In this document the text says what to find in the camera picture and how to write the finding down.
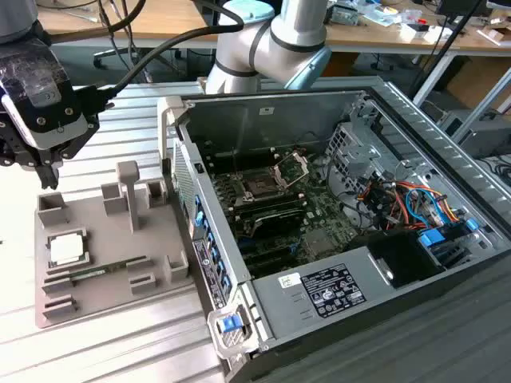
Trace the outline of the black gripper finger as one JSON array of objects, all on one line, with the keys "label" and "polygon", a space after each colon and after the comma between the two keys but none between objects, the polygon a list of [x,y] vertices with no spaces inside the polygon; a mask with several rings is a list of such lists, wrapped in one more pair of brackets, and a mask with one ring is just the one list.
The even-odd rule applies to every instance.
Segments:
[{"label": "black gripper finger", "polygon": [[99,129],[98,115],[86,116],[85,120],[87,122],[85,133],[66,141],[64,144],[59,144],[56,148],[50,149],[51,162],[47,171],[48,175],[46,176],[46,186],[48,188],[55,190],[58,186],[57,162],[73,159]]},{"label": "black gripper finger", "polygon": [[1,119],[1,165],[17,163],[34,170],[42,188],[50,187],[50,167],[41,162],[38,150],[30,147],[10,119]]}]

